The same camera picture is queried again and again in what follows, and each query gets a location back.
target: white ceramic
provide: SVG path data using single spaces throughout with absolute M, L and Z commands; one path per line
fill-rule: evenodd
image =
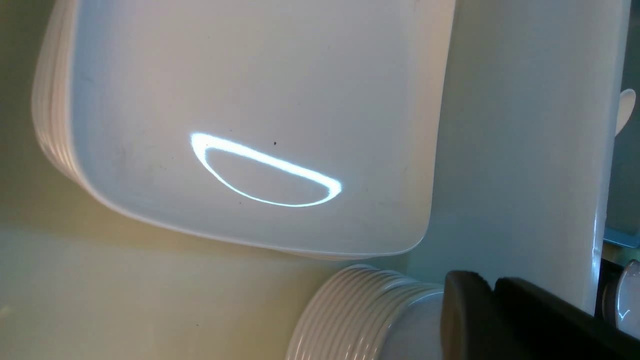
M 316 321 L 316 315 L 320 312 L 322 306 L 333 296 L 336 288 L 339 288 L 344 281 L 348 281 L 361 270 L 373 269 L 375 269 L 373 266 L 363 264 L 348 266 L 337 272 L 320 287 L 298 320 L 291 341 L 289 342 L 289 348 L 287 349 L 287 360 L 302 358 L 302 353 L 309 340 L 310 329 L 314 326 L 314 321 Z
M 364 293 L 358 299 L 358 302 L 352 312 L 336 330 L 334 340 L 330 345 L 330 355 L 326 358 L 337 359 L 339 357 L 345 357 L 345 355 L 348 354 L 350 347 L 353 346 L 357 334 L 360 331 L 360 325 L 357 324 L 365 320 L 364 313 L 368 312 L 368 310 L 370 310 L 370 308 L 379 301 L 383 294 L 401 286 L 416 282 L 417 281 L 415 279 L 404 275 L 401 277 L 387 277 L 377 284 L 377 286 L 372 288 L 371 291 Z M 432 284 L 424 284 L 424 286 L 430 287 Z
M 349 347 L 349 351 L 346 352 L 344 359 L 363 359 L 375 340 L 378 329 L 374 329 L 374 326 L 376 324 L 379 325 L 380 321 L 378 318 L 382 317 L 382 319 L 386 319 L 403 300 L 425 290 L 427 290 L 425 286 L 420 283 L 415 283 L 393 289 L 381 296 L 374 306 L 364 312 L 366 315 L 361 317 L 361 322 L 354 324 L 353 329 L 358 331 L 358 335 L 349 337 L 353 339 L 353 342 Z
M 314 316 L 310 319 L 312 326 L 307 331 L 308 340 L 306 343 L 303 343 L 304 350 L 301 359 L 310 360 L 319 358 L 321 347 L 324 345 L 321 343 L 325 337 L 324 332 L 327 328 L 333 326 L 336 311 L 343 303 L 354 296 L 356 290 L 366 283 L 367 279 L 377 271 L 379 270 L 359 269 L 354 271 L 353 276 L 341 282 L 340 286 L 336 287 L 336 290 L 331 294 L 330 298 L 326 299 L 316 308 Z
M 323 318 L 325 323 L 321 326 L 320 332 L 315 337 L 316 342 L 310 349 L 310 359 L 326 359 L 325 352 L 328 349 L 326 344 L 329 343 L 328 339 L 335 334 L 335 328 L 345 320 L 345 311 L 351 308 L 352 303 L 354 303 L 356 299 L 364 296 L 367 289 L 372 283 L 375 283 L 377 278 L 393 273 L 394 272 L 389 270 L 371 272 L 354 279 L 346 286 L 344 292 L 335 299 L 336 301 L 331 306 L 330 312 Z
M 620 103 L 618 105 L 618 117 L 616 120 L 616 135 L 627 125 L 631 113 L 636 104 L 636 92 L 633 89 L 626 89 L 620 93 Z
M 364 357 L 362 359 L 365 360 L 377 360 L 380 358 L 380 352 L 381 349 L 383 347 L 383 345 L 385 344 L 385 340 L 387 339 L 387 336 L 389 335 L 389 332 L 391 331 L 394 323 L 396 321 L 399 320 L 399 318 L 401 317 L 401 315 L 407 311 L 407 309 L 409 307 L 411 307 L 414 304 L 417 304 L 419 302 L 424 302 L 424 301 L 428 301 L 429 299 L 433 300 L 436 305 L 438 304 L 438 300 L 440 301 L 440 310 L 442 309 L 442 295 L 444 294 L 444 289 L 443 288 L 437 288 L 437 289 L 432 289 L 432 290 L 426 290 L 423 291 L 421 293 L 418 293 L 414 296 L 411 296 L 407 299 L 405 299 L 400 305 L 398 305 L 396 307 L 395 310 L 393 310 L 393 312 L 391 314 L 389 314 L 386 319 L 384 319 L 384 322 L 382 323 L 382 325 L 378 325 L 379 323 L 376 322 L 376 324 L 373 326 L 372 329 L 379 329 L 378 333 L 375 337 L 375 339 L 373 340 L 373 342 L 371 343 L 371 346 L 369 347 L 369 352 L 368 354 L 364 355 Z M 425 318 L 424 320 L 429 320 L 429 319 L 433 319 L 433 316 L 429 317 L 429 318 Z M 426 337 L 423 339 L 423 341 L 428 342 L 430 344 L 433 344 L 433 336 L 431 337 Z M 417 359 L 424 359 L 426 358 L 426 354 L 420 354 L 420 356 Z
M 413 303 L 390 327 L 381 360 L 442 359 L 440 315 L 442 296 Z
M 617 328 L 640 339 L 640 261 L 629 261 L 622 271 L 615 308 Z
M 38 138 L 108 207 L 321 258 L 423 237 L 454 0 L 60 2 Z
M 344 330 L 351 324 L 354 314 L 359 307 L 363 306 L 363 302 L 376 299 L 372 297 L 375 289 L 380 286 L 390 286 L 390 284 L 396 287 L 410 282 L 417 281 L 395 271 L 382 270 L 372 274 L 363 283 L 363 286 L 359 287 L 351 297 L 348 297 L 339 308 L 334 309 L 333 324 L 326 328 L 324 337 L 319 338 L 319 343 L 322 344 L 319 358 L 335 358 L 332 353 L 340 343 Z

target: stack of plates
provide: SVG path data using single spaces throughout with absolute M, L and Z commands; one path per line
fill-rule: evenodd
M 401 254 L 429 223 L 454 4 L 57 0 L 36 137 L 128 217 L 313 258 Z
M 36 68 L 31 112 L 40 147 L 63 174 L 77 181 L 65 119 L 69 114 L 70 43 L 76 0 L 56 1 Z
M 304 310 L 287 360 L 440 359 L 443 294 L 398 272 L 349 266 Z

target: black object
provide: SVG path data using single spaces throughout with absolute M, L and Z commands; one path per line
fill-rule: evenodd
M 440 336 L 445 360 L 640 358 L 640 341 L 555 295 L 471 272 L 447 274 Z

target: white round plate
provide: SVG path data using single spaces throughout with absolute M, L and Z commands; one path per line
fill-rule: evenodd
M 622 271 L 616 291 L 616 326 L 640 339 L 640 261 L 631 260 Z
M 415 294 L 411 297 L 408 297 L 407 299 L 404 299 L 402 301 L 402 303 L 400 303 L 394 310 L 393 312 L 391 312 L 389 315 L 387 315 L 386 318 L 383 318 L 382 316 L 379 317 L 376 322 L 374 323 L 372 330 L 378 329 L 377 331 L 377 335 L 375 335 L 375 339 L 373 340 L 373 342 L 371 343 L 371 346 L 369 347 L 368 353 L 363 356 L 362 359 L 364 360 L 377 360 L 378 358 L 380 358 L 380 350 L 387 338 L 387 335 L 389 333 L 389 330 L 391 329 L 391 327 L 394 325 L 394 323 L 396 321 L 398 321 L 398 319 L 401 317 L 401 315 L 407 311 L 408 308 L 410 308 L 412 305 L 414 304 L 418 304 L 421 301 L 427 301 L 427 299 L 431 298 L 432 300 L 435 300 L 436 303 L 437 300 L 440 300 L 440 303 L 442 303 L 442 294 L 444 292 L 443 288 L 439 288 L 439 289 L 432 289 L 432 290 L 426 290 L 423 291 L 421 293 Z M 424 341 L 428 342 L 429 344 L 433 344 L 433 337 L 431 338 L 427 338 L 426 334 Z
M 349 337 L 350 339 L 353 339 L 354 342 L 349 347 L 347 354 L 345 354 L 346 359 L 361 359 L 366 354 L 369 347 L 371 347 L 371 343 L 374 341 L 375 335 L 377 334 L 377 331 L 372 333 L 372 327 L 374 326 L 375 321 L 381 316 L 386 318 L 388 314 L 390 314 L 404 299 L 424 290 L 425 287 L 418 282 L 415 284 L 400 286 L 386 292 L 378 298 L 369 309 L 366 309 L 359 316 L 361 322 L 356 323 L 353 327 L 353 330 L 358 334 L 357 336 L 351 335 Z
M 323 304 L 329 296 L 331 296 L 330 294 L 333 293 L 334 289 L 341 283 L 341 281 L 346 277 L 351 276 L 351 274 L 357 273 L 360 269 L 374 270 L 375 268 L 365 264 L 347 266 L 331 276 L 326 282 L 324 282 L 320 289 L 318 289 L 311 301 L 307 304 L 305 310 L 302 312 L 302 315 L 296 324 L 296 328 L 293 330 L 293 335 L 291 336 L 289 347 L 287 349 L 286 360 L 295 360 L 299 358 L 298 355 L 301 354 L 303 340 L 306 340 L 304 335 L 311 326 L 310 319 L 317 311 L 317 308 Z
M 380 350 L 380 359 L 442 359 L 441 313 L 442 294 L 437 299 L 426 297 L 409 306 L 391 324 Z
M 369 270 L 361 269 L 354 274 L 354 276 L 345 279 L 341 282 L 340 286 L 336 287 L 333 294 L 328 297 L 324 302 L 317 306 L 316 311 L 312 313 L 310 318 L 310 329 L 307 331 L 307 342 L 302 346 L 301 359 L 317 359 L 319 357 L 320 346 L 318 345 L 320 337 L 324 330 L 331 326 L 333 321 L 333 314 L 335 309 L 339 308 L 344 302 L 348 300 L 348 295 L 353 292 L 359 284 L 362 283 L 371 274 L 377 272 L 378 269 Z
M 357 326 L 362 312 L 369 309 L 380 296 L 394 288 L 416 282 L 417 280 L 400 273 L 397 273 L 397 275 L 385 274 L 385 276 L 378 279 L 366 292 L 363 292 L 355 299 L 354 306 L 344 317 L 342 323 L 335 329 L 333 339 L 327 344 L 330 353 L 325 358 L 337 359 L 341 354 L 344 356 L 347 353 L 349 345 L 355 340 L 355 335 L 350 338 L 348 334 L 353 330 L 352 328 Z
M 330 359 L 330 350 L 332 345 L 339 342 L 337 337 L 339 329 L 349 325 L 353 312 L 357 309 L 357 305 L 363 299 L 369 296 L 371 289 L 378 286 L 383 281 L 389 281 L 390 278 L 402 279 L 402 274 L 391 270 L 380 270 L 361 280 L 361 284 L 354 286 L 353 291 L 345 296 L 344 301 L 334 308 L 331 314 L 332 319 L 324 328 L 323 333 L 318 337 L 316 346 L 318 347 L 319 359 Z

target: white square plate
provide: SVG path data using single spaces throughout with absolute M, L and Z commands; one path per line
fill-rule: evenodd
M 155 225 L 366 258 L 429 222 L 453 0 L 78 1 L 78 182 Z

